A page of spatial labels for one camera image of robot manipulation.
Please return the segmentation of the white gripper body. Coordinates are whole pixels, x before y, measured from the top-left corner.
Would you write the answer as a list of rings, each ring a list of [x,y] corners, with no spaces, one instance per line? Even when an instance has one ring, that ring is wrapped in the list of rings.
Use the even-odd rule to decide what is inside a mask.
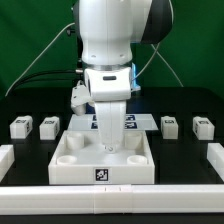
[[[113,71],[85,70],[85,82],[93,101],[121,101],[131,97],[130,68]]]

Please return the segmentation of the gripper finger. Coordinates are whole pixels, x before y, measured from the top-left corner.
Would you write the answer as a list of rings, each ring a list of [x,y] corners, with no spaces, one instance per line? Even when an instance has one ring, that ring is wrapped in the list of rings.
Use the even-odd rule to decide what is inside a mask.
[[[115,153],[123,143],[126,102],[96,102],[95,112],[100,142],[107,153]]]

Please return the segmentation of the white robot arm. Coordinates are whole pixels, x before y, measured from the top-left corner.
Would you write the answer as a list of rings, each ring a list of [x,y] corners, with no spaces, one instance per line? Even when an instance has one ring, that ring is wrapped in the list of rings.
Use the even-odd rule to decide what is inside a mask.
[[[83,44],[84,85],[101,144],[115,152],[124,139],[131,98],[133,43],[158,44],[173,25],[171,0],[77,0],[75,30]]]

